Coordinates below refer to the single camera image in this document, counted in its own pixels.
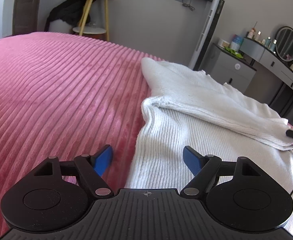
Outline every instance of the black jacket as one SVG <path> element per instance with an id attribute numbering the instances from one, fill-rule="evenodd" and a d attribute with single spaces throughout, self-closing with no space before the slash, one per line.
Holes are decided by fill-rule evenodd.
<path id="1" fill-rule="evenodd" d="M 81 19 L 83 7 L 86 0 L 66 0 L 60 5 L 56 6 L 50 12 L 48 19 L 45 23 L 44 31 L 47 32 L 50 26 L 50 22 L 61 19 L 64 22 L 67 22 L 73 27 L 78 25 L 78 22 Z"/>

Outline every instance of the wooden table leg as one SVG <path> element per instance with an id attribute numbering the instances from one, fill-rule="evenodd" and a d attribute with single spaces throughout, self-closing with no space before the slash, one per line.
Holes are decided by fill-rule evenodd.
<path id="1" fill-rule="evenodd" d="M 85 1 L 85 5 L 83 7 L 83 12 L 82 12 L 81 20 L 79 21 L 79 24 L 78 24 L 79 27 L 81 27 L 81 25 L 82 25 L 82 21 L 83 21 L 83 18 L 84 18 L 84 14 L 85 14 L 86 8 L 88 6 L 88 1 L 89 0 L 86 0 Z"/>
<path id="2" fill-rule="evenodd" d="M 108 0 L 104 0 L 104 9 L 105 9 L 105 30 L 106 30 L 106 41 L 110 41 L 109 35 L 109 8 L 108 8 Z"/>
<path id="3" fill-rule="evenodd" d="M 86 20 L 88 18 L 88 13 L 89 13 L 89 11 L 91 9 L 92 2 L 93 2 L 93 0 L 88 0 L 88 4 L 87 4 L 87 6 L 85 8 L 85 12 L 84 12 L 82 23 L 81 23 L 81 29 L 80 29 L 79 36 L 83 35 L 83 30 L 84 30 L 84 27 L 85 27 L 85 24 L 86 24 Z"/>

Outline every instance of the ribbed pink blanket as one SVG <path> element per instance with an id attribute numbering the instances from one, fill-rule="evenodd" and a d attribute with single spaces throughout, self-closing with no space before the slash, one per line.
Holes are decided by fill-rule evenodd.
<path id="1" fill-rule="evenodd" d="M 72 160 L 105 144 L 114 157 L 104 179 L 124 187 L 149 92 L 143 57 L 151 56 L 67 34 L 0 40 L 0 200 L 46 157 Z"/>

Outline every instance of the mirror frame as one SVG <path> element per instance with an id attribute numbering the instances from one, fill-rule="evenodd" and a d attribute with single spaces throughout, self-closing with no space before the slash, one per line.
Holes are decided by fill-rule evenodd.
<path id="1" fill-rule="evenodd" d="M 281 27 L 280 29 L 278 29 L 278 31 L 277 31 L 277 33 L 276 33 L 276 36 L 275 36 L 275 39 L 278 41 L 278 34 L 282 31 L 282 30 L 284 30 L 284 29 L 289 29 L 289 30 L 291 30 L 291 31 L 293 31 L 293 28 L 291 28 L 291 27 L 289 27 L 289 26 L 283 26 L 283 27 Z M 281 58 L 280 57 L 280 55 L 279 55 L 279 53 L 278 53 L 278 48 L 277 48 L 277 46 L 276 46 L 276 49 L 275 49 L 275 52 L 277 53 L 277 56 L 282 60 L 282 61 L 284 61 L 284 62 L 291 62 L 291 61 L 293 61 L 293 58 L 292 59 L 287 59 L 287 60 L 285 60 L 285 59 L 283 59 L 283 58 Z"/>

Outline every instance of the air vent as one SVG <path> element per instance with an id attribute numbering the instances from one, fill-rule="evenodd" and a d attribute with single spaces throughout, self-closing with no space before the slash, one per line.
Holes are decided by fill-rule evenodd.
<path id="1" fill-rule="evenodd" d="M 199 42 L 198 42 L 198 45 L 197 45 L 197 48 L 196 48 L 196 51 L 198 51 L 199 50 L 199 47 L 200 47 L 200 45 L 201 45 L 201 42 L 202 42 L 202 39 L 203 39 L 203 33 L 201 34 L 201 37 L 200 37 L 200 40 L 199 40 Z"/>
<path id="2" fill-rule="evenodd" d="M 202 34 L 205 34 L 205 31 L 206 31 L 206 29 L 207 29 L 207 27 L 208 27 L 208 24 L 209 24 L 209 21 L 210 21 L 210 19 L 211 19 L 212 12 L 213 12 L 213 11 L 211 10 L 210 13 L 209 13 L 209 16 L 208 16 L 207 21 L 206 21 L 206 23 L 205 23 L 205 27 L 204 27 L 204 29 L 203 29 Z"/>

